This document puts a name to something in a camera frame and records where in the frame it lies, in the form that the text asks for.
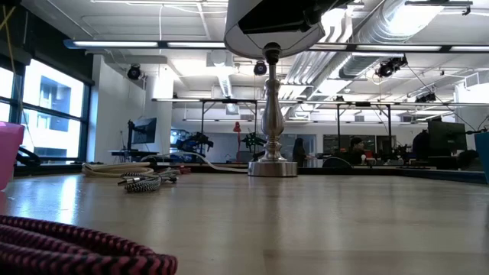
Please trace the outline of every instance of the desk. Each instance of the desk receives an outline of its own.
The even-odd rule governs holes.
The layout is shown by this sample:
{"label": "desk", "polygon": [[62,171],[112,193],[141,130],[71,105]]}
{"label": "desk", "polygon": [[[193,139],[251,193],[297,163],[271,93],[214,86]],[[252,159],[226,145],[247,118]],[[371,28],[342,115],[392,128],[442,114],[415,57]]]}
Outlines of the desk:
{"label": "desk", "polygon": [[117,181],[16,179],[0,192],[0,214],[129,238],[176,255],[179,275],[489,274],[486,186],[193,173],[126,194]]}

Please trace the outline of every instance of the fluorescent light fixture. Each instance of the fluorescent light fixture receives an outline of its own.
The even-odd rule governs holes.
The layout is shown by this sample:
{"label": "fluorescent light fixture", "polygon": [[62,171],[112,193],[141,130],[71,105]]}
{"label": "fluorescent light fixture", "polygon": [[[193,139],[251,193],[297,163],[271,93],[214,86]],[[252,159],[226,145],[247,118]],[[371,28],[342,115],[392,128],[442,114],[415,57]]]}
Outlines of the fluorescent light fixture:
{"label": "fluorescent light fixture", "polygon": [[153,99],[156,102],[200,102],[200,99]]}
{"label": "fluorescent light fixture", "polygon": [[487,51],[489,52],[489,46],[453,46],[450,51]]}
{"label": "fluorescent light fixture", "polygon": [[74,41],[78,47],[158,47],[158,42],[151,41]]}
{"label": "fluorescent light fixture", "polygon": [[168,42],[169,48],[209,48],[209,49],[223,49],[226,46],[223,42]]}
{"label": "fluorescent light fixture", "polygon": [[[182,121],[201,122],[202,119],[184,118],[184,119],[182,119]],[[246,119],[204,119],[204,121],[208,121],[208,122],[254,122],[254,120],[246,120]]]}
{"label": "fluorescent light fixture", "polygon": [[303,103],[304,104],[325,104],[325,105],[346,104],[346,102],[333,102],[333,101],[305,101]]}
{"label": "fluorescent light fixture", "polygon": [[404,53],[363,53],[354,52],[351,53],[354,57],[404,57]]}
{"label": "fluorescent light fixture", "polygon": [[309,50],[346,50],[346,45],[317,43]]}
{"label": "fluorescent light fixture", "polygon": [[473,5],[472,1],[446,1],[446,2],[434,2],[433,0],[428,1],[406,1],[405,5],[412,6],[423,6],[423,7],[467,7]]}
{"label": "fluorescent light fixture", "polygon": [[424,46],[424,45],[358,45],[356,50],[397,50],[400,52],[411,52],[411,51],[439,51],[442,46]]}
{"label": "fluorescent light fixture", "polygon": [[158,0],[90,0],[92,3],[112,3],[112,4],[129,4],[129,5],[221,5],[227,6],[227,2],[224,1],[158,1]]}
{"label": "fluorescent light fixture", "polygon": [[[198,121],[198,122],[201,122],[202,119],[196,119],[196,118],[187,119],[187,118],[184,118],[184,119],[182,119],[182,121]],[[214,119],[204,119],[204,121],[215,121],[215,120]]]}
{"label": "fluorescent light fixture", "polygon": [[[279,100],[278,101],[279,103],[282,103],[282,104],[296,104],[296,103],[299,103],[299,101],[297,100]],[[267,103],[266,100],[258,100],[257,103]]]}

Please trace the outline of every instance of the security camera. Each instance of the security camera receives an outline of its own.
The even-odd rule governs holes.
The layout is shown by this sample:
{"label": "security camera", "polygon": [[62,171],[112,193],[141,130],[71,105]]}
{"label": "security camera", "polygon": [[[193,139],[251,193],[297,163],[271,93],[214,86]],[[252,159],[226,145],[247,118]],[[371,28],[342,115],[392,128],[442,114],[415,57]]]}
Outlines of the security camera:
{"label": "security camera", "polygon": [[141,72],[140,64],[132,64],[131,68],[128,71],[128,78],[130,80],[139,80],[144,76],[143,72]]}
{"label": "security camera", "polygon": [[265,73],[267,73],[267,65],[261,60],[257,61],[257,64],[254,66],[255,76],[263,76]]}

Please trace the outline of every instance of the window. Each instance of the window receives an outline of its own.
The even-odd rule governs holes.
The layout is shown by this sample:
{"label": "window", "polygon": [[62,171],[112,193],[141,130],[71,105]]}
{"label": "window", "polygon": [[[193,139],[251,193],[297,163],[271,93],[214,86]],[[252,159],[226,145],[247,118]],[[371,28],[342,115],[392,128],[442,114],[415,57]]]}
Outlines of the window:
{"label": "window", "polygon": [[28,131],[26,127],[22,147],[35,154],[40,153],[39,157],[78,157],[79,121],[35,110],[25,110],[24,113],[22,124],[28,126]]}
{"label": "window", "polygon": [[0,103],[0,121],[8,121],[10,115],[10,105]]}
{"label": "window", "polygon": [[12,97],[12,85],[14,83],[14,73],[0,68],[0,96],[7,99]]}
{"label": "window", "polygon": [[32,60],[25,67],[22,147],[45,160],[84,160],[86,145],[80,147],[80,142],[88,126],[85,93],[83,82]]}
{"label": "window", "polygon": [[81,117],[83,82],[65,75],[39,61],[26,67],[24,102],[42,108]]}

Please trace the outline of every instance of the monitor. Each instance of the monitor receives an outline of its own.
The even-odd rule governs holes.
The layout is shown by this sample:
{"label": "monitor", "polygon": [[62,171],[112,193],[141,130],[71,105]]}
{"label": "monitor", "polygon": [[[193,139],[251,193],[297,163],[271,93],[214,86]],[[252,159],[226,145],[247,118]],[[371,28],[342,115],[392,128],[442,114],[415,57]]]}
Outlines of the monitor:
{"label": "monitor", "polygon": [[429,146],[435,152],[446,155],[454,150],[467,150],[465,124],[440,121],[428,122]]}
{"label": "monitor", "polygon": [[156,118],[134,121],[132,144],[154,143],[156,135]]}

